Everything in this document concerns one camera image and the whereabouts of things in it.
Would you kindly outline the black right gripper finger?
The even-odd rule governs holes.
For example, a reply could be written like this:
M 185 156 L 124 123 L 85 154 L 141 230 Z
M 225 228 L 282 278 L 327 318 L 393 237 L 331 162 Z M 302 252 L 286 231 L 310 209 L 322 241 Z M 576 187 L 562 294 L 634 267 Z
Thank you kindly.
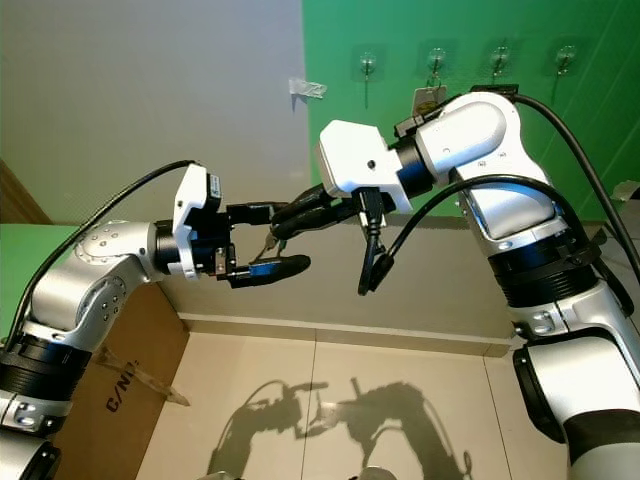
M 282 209 L 283 214 L 298 214 L 311 209 L 324 209 L 332 204 L 334 197 L 329 195 L 324 184 L 316 184 L 288 202 Z
M 311 207 L 298 212 L 284 212 L 271 224 L 271 237 L 276 241 L 288 241 L 308 230 L 321 230 L 352 218 L 358 210 L 355 204 L 333 204 Z

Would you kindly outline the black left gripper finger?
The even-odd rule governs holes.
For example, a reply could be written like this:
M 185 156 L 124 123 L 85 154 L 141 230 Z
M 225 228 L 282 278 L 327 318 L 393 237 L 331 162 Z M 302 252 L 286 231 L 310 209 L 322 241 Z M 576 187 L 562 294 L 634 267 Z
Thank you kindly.
M 271 225 L 279 210 L 285 204 L 234 204 L 230 206 L 230 224 L 232 225 Z
M 303 273 L 310 268 L 311 257 L 306 255 L 291 255 L 271 257 L 250 262 L 248 265 L 238 266 L 228 276 L 228 283 L 232 288 L 257 287 L 280 282 L 291 276 Z

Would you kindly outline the clear tape piece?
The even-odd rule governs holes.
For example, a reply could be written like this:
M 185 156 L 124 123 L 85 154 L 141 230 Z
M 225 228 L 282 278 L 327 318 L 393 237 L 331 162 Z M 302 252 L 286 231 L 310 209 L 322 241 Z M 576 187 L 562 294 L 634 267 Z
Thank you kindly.
M 324 99 L 328 86 L 307 79 L 291 77 L 288 79 L 289 95 L 300 99 Z

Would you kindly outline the white card tag yellow logo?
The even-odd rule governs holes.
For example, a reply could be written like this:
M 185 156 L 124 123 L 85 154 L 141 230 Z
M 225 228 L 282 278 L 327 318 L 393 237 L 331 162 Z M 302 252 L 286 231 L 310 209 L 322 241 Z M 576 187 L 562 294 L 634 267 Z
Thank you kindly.
M 422 119 L 431 119 L 436 115 L 440 105 L 448 100 L 448 87 L 444 84 L 416 88 L 412 96 L 412 116 L 421 116 Z

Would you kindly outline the brown cardboard box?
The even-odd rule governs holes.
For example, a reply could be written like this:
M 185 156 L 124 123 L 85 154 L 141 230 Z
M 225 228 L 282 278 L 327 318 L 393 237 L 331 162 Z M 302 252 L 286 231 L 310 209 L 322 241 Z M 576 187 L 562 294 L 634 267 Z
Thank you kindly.
M 104 342 L 124 365 L 116 371 L 93 362 L 84 372 L 67 424 L 55 436 L 61 461 L 54 480 L 136 479 L 166 403 L 137 374 L 173 383 L 188 339 L 159 285 L 132 293 Z

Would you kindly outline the green table cloth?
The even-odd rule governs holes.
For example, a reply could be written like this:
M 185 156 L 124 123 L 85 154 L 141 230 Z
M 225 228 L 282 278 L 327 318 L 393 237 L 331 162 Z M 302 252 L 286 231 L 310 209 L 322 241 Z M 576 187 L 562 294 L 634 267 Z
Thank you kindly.
M 145 279 L 133 253 L 115 246 L 125 233 L 116 225 L 93 230 L 64 251 L 72 227 L 5 224 L 1 233 L 4 346 L 26 338 L 96 351 Z

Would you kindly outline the green wall sheet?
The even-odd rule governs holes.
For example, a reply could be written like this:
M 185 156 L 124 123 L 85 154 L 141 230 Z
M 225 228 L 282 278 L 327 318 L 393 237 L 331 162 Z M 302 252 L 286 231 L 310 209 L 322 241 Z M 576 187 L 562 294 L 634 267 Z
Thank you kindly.
M 561 116 L 603 186 L 640 182 L 640 0 L 303 0 L 307 81 L 328 86 L 308 102 L 317 136 L 332 120 L 375 125 L 385 138 L 425 87 L 428 50 L 444 47 L 448 95 L 476 84 L 517 84 Z M 511 46 L 506 74 L 490 82 L 490 54 Z M 355 78 L 355 46 L 385 46 L 383 81 Z M 579 47 L 554 76 L 559 47 Z

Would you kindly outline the clear adhesive wall hook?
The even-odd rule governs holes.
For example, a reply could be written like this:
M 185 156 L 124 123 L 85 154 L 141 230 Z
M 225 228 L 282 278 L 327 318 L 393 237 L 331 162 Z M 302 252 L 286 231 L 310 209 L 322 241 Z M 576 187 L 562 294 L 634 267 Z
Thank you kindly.
M 554 76 L 557 79 L 568 76 L 575 68 L 580 50 L 576 45 L 566 44 L 556 50 L 553 59 Z
M 506 74 L 511 52 L 511 46 L 506 40 L 494 47 L 489 60 L 490 82 L 497 83 L 498 79 Z
M 362 44 L 355 46 L 355 78 L 364 84 L 383 81 L 385 77 L 385 46 Z
M 426 60 L 426 68 L 428 68 L 428 77 L 424 86 L 426 88 L 435 88 L 443 86 L 442 70 L 447 58 L 447 50 L 444 47 L 430 47 L 428 50 L 428 60 Z

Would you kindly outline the brown wooden door frame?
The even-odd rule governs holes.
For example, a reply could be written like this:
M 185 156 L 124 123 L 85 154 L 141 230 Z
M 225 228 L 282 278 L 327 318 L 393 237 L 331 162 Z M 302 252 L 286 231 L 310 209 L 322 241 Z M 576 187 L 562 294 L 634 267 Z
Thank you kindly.
M 51 224 L 49 215 L 3 160 L 0 160 L 0 186 L 1 223 Z

